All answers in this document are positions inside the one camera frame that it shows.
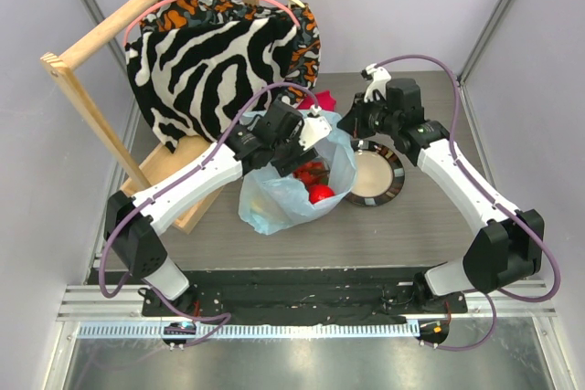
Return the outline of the red yellow cherry bunch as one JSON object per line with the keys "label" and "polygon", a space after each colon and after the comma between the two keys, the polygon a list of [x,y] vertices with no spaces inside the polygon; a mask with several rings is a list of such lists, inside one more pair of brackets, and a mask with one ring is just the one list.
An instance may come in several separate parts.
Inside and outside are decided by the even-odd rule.
{"label": "red yellow cherry bunch", "polygon": [[329,166],[323,160],[313,160],[297,168],[292,176],[304,184],[306,188],[316,184],[328,184]]}

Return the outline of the light blue cartoon plastic bag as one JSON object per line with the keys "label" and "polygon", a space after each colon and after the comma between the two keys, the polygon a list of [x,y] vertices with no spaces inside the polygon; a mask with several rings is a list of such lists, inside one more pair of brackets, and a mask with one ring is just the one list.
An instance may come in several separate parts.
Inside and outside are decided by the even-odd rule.
{"label": "light blue cartoon plastic bag", "polygon": [[[239,218],[255,232],[272,235],[281,230],[299,226],[329,214],[349,193],[356,181],[356,159],[351,138],[337,128],[341,116],[336,112],[323,111],[331,124],[332,132],[318,144],[316,160],[329,166],[328,186],[335,196],[313,205],[308,190],[291,174],[280,177],[272,165],[255,170],[243,177],[239,192]],[[255,215],[250,211],[250,201],[259,198],[270,204],[267,215]]]}

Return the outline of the red apple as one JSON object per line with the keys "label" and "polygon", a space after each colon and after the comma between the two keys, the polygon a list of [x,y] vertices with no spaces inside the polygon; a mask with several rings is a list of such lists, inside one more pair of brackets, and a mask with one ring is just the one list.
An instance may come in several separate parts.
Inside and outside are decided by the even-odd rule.
{"label": "red apple", "polygon": [[335,196],[335,191],[327,184],[313,184],[308,188],[309,202],[313,205]]}

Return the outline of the yellow pear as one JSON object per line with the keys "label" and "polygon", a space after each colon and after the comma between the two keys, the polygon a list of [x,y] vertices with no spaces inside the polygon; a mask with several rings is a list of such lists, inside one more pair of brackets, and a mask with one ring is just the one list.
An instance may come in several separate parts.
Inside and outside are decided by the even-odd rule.
{"label": "yellow pear", "polygon": [[270,204],[264,199],[255,198],[250,201],[250,211],[255,215],[267,215],[270,212]]}

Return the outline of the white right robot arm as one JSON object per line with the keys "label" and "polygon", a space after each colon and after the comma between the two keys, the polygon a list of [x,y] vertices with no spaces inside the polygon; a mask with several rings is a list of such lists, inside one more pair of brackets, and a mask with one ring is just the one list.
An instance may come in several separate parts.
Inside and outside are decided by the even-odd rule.
{"label": "white right robot arm", "polygon": [[490,293],[540,271],[544,220],[498,195],[469,164],[447,129],[424,116],[414,79],[370,76],[338,123],[356,139],[385,134],[395,149],[429,176],[458,208],[475,237],[456,260],[427,270],[412,293],[418,309],[436,311],[446,295],[463,290]]}

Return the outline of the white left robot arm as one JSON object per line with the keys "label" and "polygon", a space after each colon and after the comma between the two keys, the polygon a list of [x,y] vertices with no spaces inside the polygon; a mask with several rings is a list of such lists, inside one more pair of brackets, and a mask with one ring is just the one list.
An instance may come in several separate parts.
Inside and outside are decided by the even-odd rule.
{"label": "white left robot arm", "polygon": [[189,208],[244,175],[271,165],[291,174],[316,156],[315,146],[332,127],[320,108],[301,114],[275,101],[247,124],[234,121],[194,161],[132,196],[111,195],[106,209],[106,252],[113,251],[126,275],[149,285],[176,316],[192,311],[197,289],[169,256],[160,236]]}

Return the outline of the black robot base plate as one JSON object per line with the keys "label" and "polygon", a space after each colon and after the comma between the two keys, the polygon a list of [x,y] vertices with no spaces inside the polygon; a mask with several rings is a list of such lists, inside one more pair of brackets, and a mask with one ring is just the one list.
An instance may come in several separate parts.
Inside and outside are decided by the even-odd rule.
{"label": "black robot base plate", "polygon": [[415,314],[464,314],[461,292],[422,294],[421,268],[192,270],[192,288],[173,307],[246,326],[376,325]]}

